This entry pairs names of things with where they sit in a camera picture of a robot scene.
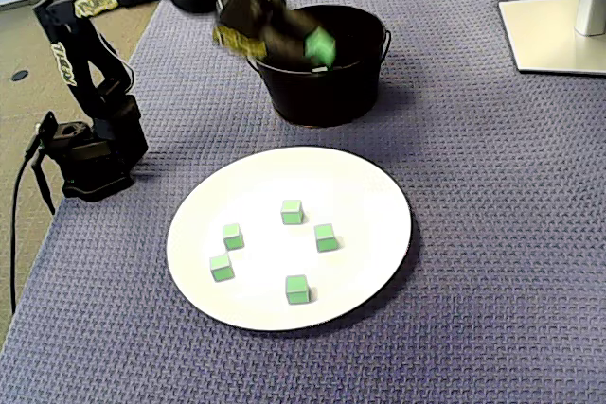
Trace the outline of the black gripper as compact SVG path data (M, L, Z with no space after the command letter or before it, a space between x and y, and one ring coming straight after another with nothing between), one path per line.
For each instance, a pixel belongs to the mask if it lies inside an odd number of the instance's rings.
M277 19L277 30L274 20ZM302 41L285 34L311 34L321 22L286 0L216 0L213 40L244 57L270 63L308 64Z

